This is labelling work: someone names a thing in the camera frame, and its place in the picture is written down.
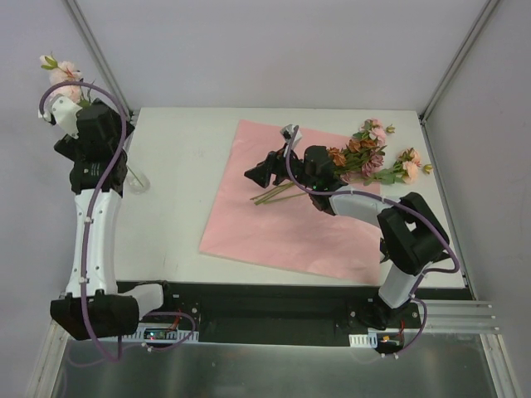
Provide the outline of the light pink rose stem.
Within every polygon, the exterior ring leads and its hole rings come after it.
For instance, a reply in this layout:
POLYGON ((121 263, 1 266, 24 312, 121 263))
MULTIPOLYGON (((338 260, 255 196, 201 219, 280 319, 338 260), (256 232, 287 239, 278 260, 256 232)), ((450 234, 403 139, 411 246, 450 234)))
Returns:
MULTIPOLYGON (((83 81, 82 72, 71 61, 58 61, 52 54, 40 56, 41 68, 49 75, 51 85, 58 85, 63 82, 83 81)), ((54 90, 49 99, 52 100, 58 95, 70 99, 80 107, 91 105, 91 89, 83 89, 78 85, 66 85, 54 90)))

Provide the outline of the pink wrapping paper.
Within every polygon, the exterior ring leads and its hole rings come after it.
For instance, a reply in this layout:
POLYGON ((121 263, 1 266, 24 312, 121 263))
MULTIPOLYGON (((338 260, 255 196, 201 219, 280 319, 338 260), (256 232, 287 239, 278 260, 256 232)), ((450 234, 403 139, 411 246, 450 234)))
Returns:
POLYGON ((283 144, 280 127, 239 122, 199 250, 254 265, 378 284, 381 234, 376 226, 318 211, 296 187, 287 189, 282 201, 253 203, 264 190, 244 172, 283 144))

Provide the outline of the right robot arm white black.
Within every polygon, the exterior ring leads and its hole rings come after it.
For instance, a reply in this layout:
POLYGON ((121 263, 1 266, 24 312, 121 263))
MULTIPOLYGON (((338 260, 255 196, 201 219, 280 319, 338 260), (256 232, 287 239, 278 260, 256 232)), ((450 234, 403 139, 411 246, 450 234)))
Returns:
POLYGON ((410 192, 394 201, 356 191, 336 169, 328 150, 313 145, 305 149, 302 158, 287 148, 272 151, 244 175, 263 188, 291 180, 307 191, 319 211, 380 229, 383 258, 392 265, 373 300, 356 316, 363 325, 383 330, 402 319, 403 309, 411 302, 428 266, 440 259, 449 238, 420 194, 410 192))

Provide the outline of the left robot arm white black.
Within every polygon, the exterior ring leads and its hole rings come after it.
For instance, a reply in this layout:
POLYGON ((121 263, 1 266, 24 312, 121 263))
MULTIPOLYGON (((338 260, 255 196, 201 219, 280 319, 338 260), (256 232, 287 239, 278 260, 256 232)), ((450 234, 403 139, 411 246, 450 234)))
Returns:
POLYGON ((63 297, 51 301, 52 319, 78 341, 130 335, 147 314, 169 321, 176 304, 163 283, 121 293, 115 278, 115 231, 128 173, 124 141, 134 126, 99 99, 81 107, 64 95, 52 101, 51 120, 66 133, 54 149, 73 162, 76 205, 73 265, 63 297))

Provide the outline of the peach rose stem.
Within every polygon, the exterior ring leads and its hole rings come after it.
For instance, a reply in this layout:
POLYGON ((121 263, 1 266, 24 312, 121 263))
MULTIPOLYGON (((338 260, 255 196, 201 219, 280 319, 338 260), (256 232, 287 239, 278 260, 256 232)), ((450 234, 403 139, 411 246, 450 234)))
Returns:
POLYGON ((421 154, 414 148, 407 148, 399 153, 391 167, 371 171, 364 179, 365 186, 372 183, 393 185, 396 183, 413 184, 422 175, 434 171, 431 163, 423 163, 421 154))

